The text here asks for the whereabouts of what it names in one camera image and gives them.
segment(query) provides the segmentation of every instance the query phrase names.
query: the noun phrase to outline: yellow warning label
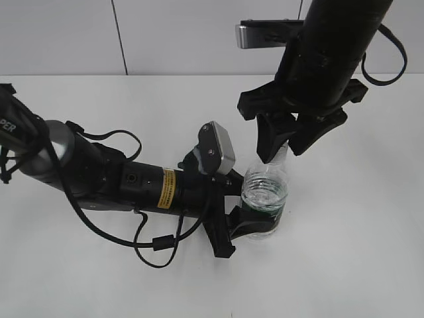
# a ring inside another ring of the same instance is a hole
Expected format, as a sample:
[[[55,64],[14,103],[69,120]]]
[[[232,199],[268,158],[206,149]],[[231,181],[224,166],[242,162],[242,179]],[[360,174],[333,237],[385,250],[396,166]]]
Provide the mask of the yellow warning label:
[[[160,195],[158,207],[161,209],[169,209],[174,198],[176,187],[175,171],[164,169],[164,183],[162,186],[162,194]]]

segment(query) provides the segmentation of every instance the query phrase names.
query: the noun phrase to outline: white wall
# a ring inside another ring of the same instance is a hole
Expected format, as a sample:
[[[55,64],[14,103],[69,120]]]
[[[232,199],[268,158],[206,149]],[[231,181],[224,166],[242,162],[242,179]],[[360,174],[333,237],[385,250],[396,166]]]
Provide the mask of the white wall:
[[[115,0],[130,74],[274,74],[283,49],[239,50],[243,19],[296,19],[300,0]],[[302,17],[310,1],[305,0]],[[397,0],[384,21],[404,42],[409,72],[424,72],[424,1]],[[2,0],[0,74],[124,74],[109,0]],[[371,72],[396,72],[379,34]]]

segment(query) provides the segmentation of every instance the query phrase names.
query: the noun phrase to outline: clear plastic bottle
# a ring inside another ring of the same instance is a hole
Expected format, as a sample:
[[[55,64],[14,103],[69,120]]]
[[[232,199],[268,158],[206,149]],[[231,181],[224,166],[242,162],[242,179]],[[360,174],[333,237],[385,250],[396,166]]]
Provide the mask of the clear plastic bottle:
[[[288,194],[287,149],[288,144],[285,143],[268,164],[264,164],[261,159],[257,158],[249,166],[242,186],[242,207],[275,217],[276,226],[280,221]],[[249,237],[264,239],[276,230],[276,226],[269,232],[253,233]]]

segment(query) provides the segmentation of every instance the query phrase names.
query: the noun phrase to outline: screw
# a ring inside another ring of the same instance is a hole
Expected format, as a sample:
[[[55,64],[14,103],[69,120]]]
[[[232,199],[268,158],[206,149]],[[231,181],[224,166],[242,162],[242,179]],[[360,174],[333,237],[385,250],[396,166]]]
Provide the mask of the screw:
[[[127,182],[129,184],[133,184],[137,181],[137,175],[136,174],[127,174]]]

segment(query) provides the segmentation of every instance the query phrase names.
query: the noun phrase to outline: white table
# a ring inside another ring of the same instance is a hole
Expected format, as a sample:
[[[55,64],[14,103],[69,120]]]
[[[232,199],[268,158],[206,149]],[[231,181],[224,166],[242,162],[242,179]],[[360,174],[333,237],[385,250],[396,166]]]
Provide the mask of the white table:
[[[270,76],[13,77],[17,97],[45,119],[89,133],[128,129],[138,161],[176,168],[212,119],[229,132],[235,168],[256,148],[239,93]],[[0,317],[424,317],[424,75],[372,87],[345,125],[288,158],[290,195],[279,231],[235,241],[216,259],[203,229],[169,268],[97,237],[62,193],[22,174],[0,185]],[[132,153],[125,136],[107,144]],[[131,239],[140,217],[87,212]],[[142,240],[174,233],[151,213]],[[193,219],[185,222],[188,228]],[[143,251],[163,262],[169,251]]]

